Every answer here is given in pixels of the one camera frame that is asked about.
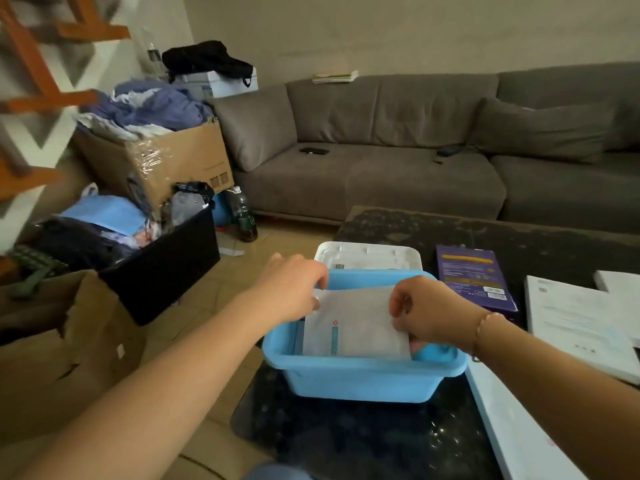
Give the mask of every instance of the white container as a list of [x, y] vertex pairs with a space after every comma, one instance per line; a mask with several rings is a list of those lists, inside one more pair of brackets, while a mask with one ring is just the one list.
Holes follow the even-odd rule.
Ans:
[[242, 79], [229, 79], [215, 71], [177, 75], [174, 86], [187, 89], [191, 97], [198, 101], [205, 98], [225, 98], [235, 94], [250, 93], [258, 90], [258, 74], [253, 68], [249, 87]]
[[314, 259], [329, 269], [422, 270], [420, 253], [406, 246], [327, 241], [318, 246]]

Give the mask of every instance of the white wall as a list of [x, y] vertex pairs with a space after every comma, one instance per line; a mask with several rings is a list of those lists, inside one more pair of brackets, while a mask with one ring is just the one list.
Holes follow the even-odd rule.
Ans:
[[640, 60], [640, 0], [185, 0], [260, 86], [317, 72], [498, 72]]
[[[133, 40], [95, 44], [41, 45], [47, 65], [62, 91], [98, 88], [110, 91], [118, 82], [142, 77], [145, 63], [142, 27], [148, 27], [156, 47], [193, 43], [183, 0], [96, 0], [101, 12], [113, 14], [112, 23], [128, 25]], [[37, 25], [52, 18], [72, 20], [65, 3], [34, 6], [12, 2], [21, 23]], [[33, 91], [27, 73], [9, 52], [0, 52], [0, 98]], [[76, 123], [75, 108], [55, 114], [0, 115], [0, 144], [30, 165], [56, 167], [67, 149]], [[43, 187], [22, 193], [0, 205], [0, 253], [9, 249], [28, 221]]]

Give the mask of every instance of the bracelet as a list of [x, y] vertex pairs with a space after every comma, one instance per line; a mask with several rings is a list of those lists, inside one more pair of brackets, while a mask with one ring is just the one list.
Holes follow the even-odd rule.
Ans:
[[478, 323], [478, 327], [476, 328], [476, 334], [474, 336], [474, 343], [471, 346], [471, 360], [473, 362], [480, 362], [480, 359], [476, 357], [477, 347], [478, 347], [478, 338], [480, 337], [480, 329], [482, 328], [482, 324], [485, 322], [485, 320], [487, 320], [487, 318], [491, 317], [492, 315], [501, 316], [500, 313], [492, 312], [492, 313], [489, 313], [487, 316], [485, 316], [482, 320], [480, 320], [480, 323]]

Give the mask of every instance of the hand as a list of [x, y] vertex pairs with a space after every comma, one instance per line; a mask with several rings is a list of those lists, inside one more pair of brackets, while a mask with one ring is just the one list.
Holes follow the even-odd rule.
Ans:
[[274, 254], [255, 284], [239, 295], [250, 303], [262, 320], [265, 332], [286, 321], [295, 321], [319, 308], [312, 296], [316, 286], [325, 289], [329, 270], [318, 261], [300, 254], [288, 258]]
[[425, 342], [450, 345], [471, 353], [480, 321], [489, 314], [481, 306], [427, 276], [402, 280], [389, 298], [396, 330], [412, 336], [412, 352]]

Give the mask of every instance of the black marble table top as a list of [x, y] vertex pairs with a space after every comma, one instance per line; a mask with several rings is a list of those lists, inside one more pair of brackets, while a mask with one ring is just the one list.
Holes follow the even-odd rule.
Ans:
[[[492, 250], [520, 310], [527, 274], [595, 287], [597, 269], [640, 273], [633, 235], [355, 207], [334, 240], [409, 246], [436, 276], [436, 244]], [[465, 375], [423, 404], [365, 403], [296, 396], [263, 363], [231, 428], [318, 479], [502, 478]]]

